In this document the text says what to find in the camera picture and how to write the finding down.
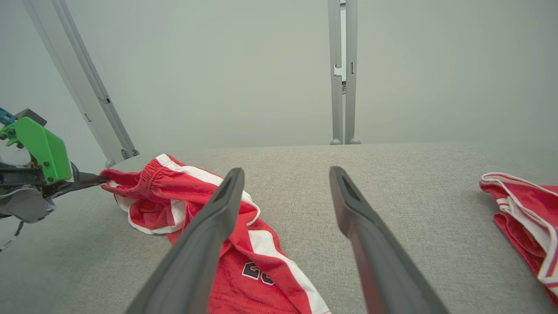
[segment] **gray table surface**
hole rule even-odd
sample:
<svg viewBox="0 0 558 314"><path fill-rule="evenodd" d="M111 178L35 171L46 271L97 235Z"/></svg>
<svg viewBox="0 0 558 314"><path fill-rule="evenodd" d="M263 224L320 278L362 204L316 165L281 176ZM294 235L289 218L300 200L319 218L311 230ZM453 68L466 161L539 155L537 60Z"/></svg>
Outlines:
<svg viewBox="0 0 558 314"><path fill-rule="evenodd" d="M350 243L331 206L331 165L349 173L452 313L556 312L493 222L498 207L478 181L506 172L558 184L557 151L479 144L175 151L143 153L115 168L138 171L159 153L221 176L244 168L245 190L260 217L332 313L366 311ZM131 228L112 195L98 187L56 203L53 214L26 225L0 254L0 312L122 313L168 251L168 240Z"/></svg>

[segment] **white trim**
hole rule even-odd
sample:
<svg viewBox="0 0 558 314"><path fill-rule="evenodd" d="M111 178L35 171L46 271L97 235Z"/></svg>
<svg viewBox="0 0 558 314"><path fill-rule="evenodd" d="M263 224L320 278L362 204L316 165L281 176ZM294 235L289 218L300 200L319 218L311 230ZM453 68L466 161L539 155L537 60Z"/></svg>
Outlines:
<svg viewBox="0 0 558 314"><path fill-rule="evenodd" d="M547 287L552 293L558 296L558 287Z"/></svg>
<svg viewBox="0 0 558 314"><path fill-rule="evenodd" d="M169 158L169 156L167 154L161 154L159 156L156 157L157 161L166 168L171 169L172 171L175 172L180 172L180 173L186 173L198 180L201 180L203 182L206 183L210 183L213 185L217 185L219 186L221 184L221 182L223 182L223 178L221 178L218 175L215 175L213 173L209 173L203 169L200 168L196 168L194 166L180 166L177 163L175 163L174 161L172 161L172 159ZM254 217L254 219L250 220L246 225L250 226L251 224L253 224L259 217L259 213L261 212L261 210L259 209L259 207L252 201L252 197L250 196L250 194L246 193L246 191L242 191L242 201L244 201L245 203L253 206L256 209L256 216Z"/></svg>
<svg viewBox="0 0 558 314"><path fill-rule="evenodd" d="M116 187L120 186L120 184L116 183L113 180L107 182L106 185L108 185L110 187L113 187L113 188L116 188ZM118 206L123 211L128 213L128 223L132 227L134 227L137 230L140 230L141 232L143 232L144 234L148 234L148 235L170 234L170 233L173 233L173 232L178 231L179 229L181 229L184 225L184 221L186 220L185 201L179 201L179 200L172 199L171 200L171 213L172 213L172 218L175 222L175 225L150 230L148 228L145 228L145 227L142 227L142 226L136 224L135 222L132 221L132 218L130 217L130 207L132 206L132 204L134 204L137 201L137 199L124 197L124 196L120 196L120 195L117 195L117 194L114 195L114 198L116 199L116 204L118 204Z"/></svg>
<svg viewBox="0 0 558 314"><path fill-rule="evenodd" d="M499 198L496 200L498 205L500 205L500 209L506 209L506 212L509 212L509 200L507 198Z"/></svg>
<svg viewBox="0 0 558 314"><path fill-rule="evenodd" d="M527 231L537 240L542 249L548 253L550 249L550 235L549 231L541 228L538 224L528 218L525 213L517 208L517 205L512 201L509 203L510 215L519 221Z"/></svg>
<svg viewBox="0 0 558 314"><path fill-rule="evenodd" d="M524 214L526 214L527 216L531 216L532 218L534 218L536 221L538 221L541 225L546 226L549 235L550 235L550 244L548 245L548 251L546 254L546 257L544 258L542 265L541 265L541 269L538 271L537 274L537 279L541 282L541 283L554 283L558 280L558 273L556 273L556 267L553 270L554 275L551 277L546 277L546 273L549 271L550 269L550 264L552 262L552 260L554 259L554 256L556 255L556 249L557 249L557 244L558 244L558 235L556 234L556 228L553 227L553 225L551 225L550 223L546 222L545 220L543 220L539 215L537 215L536 213L534 213L533 211L529 210L528 208L526 208L525 206L523 206L521 204L521 202L519 201L519 199L517 199L517 197L506 187L506 185L504 184L504 182L507 183L512 183L512 184L520 184L520 185L525 185L525 186L529 186L529 187L533 187L536 189L539 189L541 191L544 191L548 194L551 194L553 196L558 197L558 194L549 191L539 185L536 185L534 183L531 183L529 181L514 177L512 175L506 174L506 173L487 173L485 175L483 175L480 179L480 183L482 185L497 185L501 188L503 188L506 193L508 193L508 201L509 204L515 204L517 205L517 207L523 211Z"/></svg>
<svg viewBox="0 0 558 314"><path fill-rule="evenodd" d="M328 306L320 296L308 277L300 270L296 263L279 253L273 242L273 235L267 230L248 230L250 242L254 253L264 256L278 258L287 264L289 270L300 287L306 292L312 314L324 314L329 312Z"/></svg>

